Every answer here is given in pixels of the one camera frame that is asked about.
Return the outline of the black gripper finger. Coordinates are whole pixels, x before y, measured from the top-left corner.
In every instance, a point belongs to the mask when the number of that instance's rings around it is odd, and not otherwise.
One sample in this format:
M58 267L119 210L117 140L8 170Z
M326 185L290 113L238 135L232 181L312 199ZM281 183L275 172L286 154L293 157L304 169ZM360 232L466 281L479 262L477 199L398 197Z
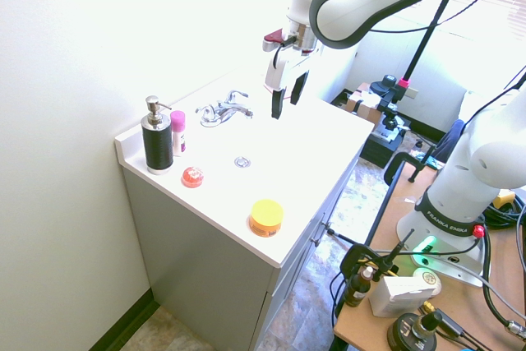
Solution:
M295 84L293 86L293 90L292 90L292 93L291 93L291 96L290 96L290 103L291 104L297 104L301 95L302 95L302 91L303 91L303 88L307 82L307 78L308 78L308 74L309 72L304 72L301 76L299 76L296 81L295 81Z
M282 113L285 90L273 90L271 102L271 117L279 119Z

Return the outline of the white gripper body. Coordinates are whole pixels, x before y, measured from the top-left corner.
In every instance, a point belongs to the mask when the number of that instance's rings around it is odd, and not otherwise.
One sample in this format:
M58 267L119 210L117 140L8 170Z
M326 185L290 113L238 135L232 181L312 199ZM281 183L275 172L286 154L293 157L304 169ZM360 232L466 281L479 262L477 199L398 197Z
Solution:
M272 93L274 90L285 90L291 93L296 80L309 72L321 54L321 44L308 53L296 49L293 46L277 50L277 44L264 44L265 52L272 52L264 87Z

